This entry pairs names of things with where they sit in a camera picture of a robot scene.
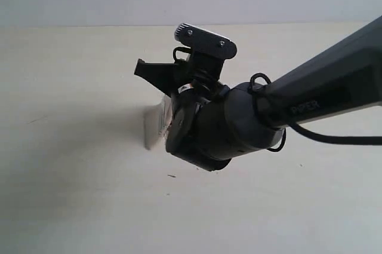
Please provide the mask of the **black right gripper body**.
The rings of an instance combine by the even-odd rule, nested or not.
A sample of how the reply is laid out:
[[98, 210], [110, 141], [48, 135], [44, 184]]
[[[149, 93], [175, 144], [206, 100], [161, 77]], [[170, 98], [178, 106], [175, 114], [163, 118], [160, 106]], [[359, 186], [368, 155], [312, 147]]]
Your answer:
[[147, 63], [138, 59], [134, 75], [156, 87], [167, 96], [179, 93], [184, 85], [190, 85], [196, 94], [206, 99], [218, 96], [228, 89], [220, 82], [224, 59], [192, 50], [189, 56], [179, 59], [173, 52], [173, 63]]

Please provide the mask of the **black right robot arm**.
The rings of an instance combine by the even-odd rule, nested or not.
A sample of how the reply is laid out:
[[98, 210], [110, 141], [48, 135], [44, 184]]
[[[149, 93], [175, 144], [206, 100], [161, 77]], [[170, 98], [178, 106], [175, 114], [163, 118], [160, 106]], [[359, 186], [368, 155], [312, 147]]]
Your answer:
[[187, 23], [174, 33], [186, 59], [148, 63], [135, 75], [164, 95], [145, 115], [145, 143], [165, 136], [165, 149], [204, 170], [225, 168], [255, 151], [279, 152], [287, 127], [321, 143], [379, 146], [379, 136], [329, 136], [302, 123], [381, 104], [381, 19], [375, 19], [321, 54], [272, 81], [261, 72], [228, 87], [220, 82], [230, 39]]

